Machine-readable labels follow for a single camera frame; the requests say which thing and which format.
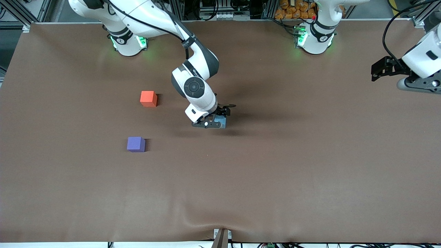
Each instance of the purple cube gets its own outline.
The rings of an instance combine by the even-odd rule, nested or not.
[[[127,150],[131,152],[145,152],[146,140],[142,137],[129,137],[127,141]]]

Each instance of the yellow stripe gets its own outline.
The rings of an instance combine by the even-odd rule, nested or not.
[[[398,8],[396,7],[395,0],[389,0],[389,2],[390,2],[390,4],[391,4],[394,8],[398,9]],[[398,12],[397,12],[396,10],[393,10],[393,9],[392,9],[392,13],[393,13],[393,15],[398,14]]]

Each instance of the orange cube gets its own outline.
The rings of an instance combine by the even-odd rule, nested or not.
[[[158,96],[154,91],[141,91],[141,99],[139,101],[144,107],[156,107]]]

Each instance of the table surface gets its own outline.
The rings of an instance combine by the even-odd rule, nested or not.
[[[386,21],[345,21],[321,55],[272,22],[188,23],[237,104],[190,125],[179,41],[135,57],[100,25],[33,25],[0,90],[0,241],[440,242],[441,98],[370,81]],[[422,31],[397,21],[397,56]],[[143,108],[142,90],[160,94]],[[126,151],[129,136],[148,151]]]

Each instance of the robotic arm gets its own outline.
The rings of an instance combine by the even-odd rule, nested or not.
[[[334,30],[337,28],[343,12],[340,5],[357,5],[369,2],[369,0],[314,0],[318,5],[317,18],[312,22],[300,24],[302,31],[297,46],[311,54],[323,53],[334,38]]]
[[[438,24],[401,59],[386,56],[372,65],[372,81],[382,76],[408,75],[397,83],[400,90],[441,94],[441,26]]]
[[[172,72],[172,84],[190,105],[185,113],[194,127],[225,128],[226,116],[234,105],[218,105],[216,95],[206,80],[219,69],[219,60],[173,14],[159,8],[152,0],[69,0],[79,15],[100,20],[118,51],[134,56],[144,47],[139,36],[151,38],[171,34],[194,54]]]

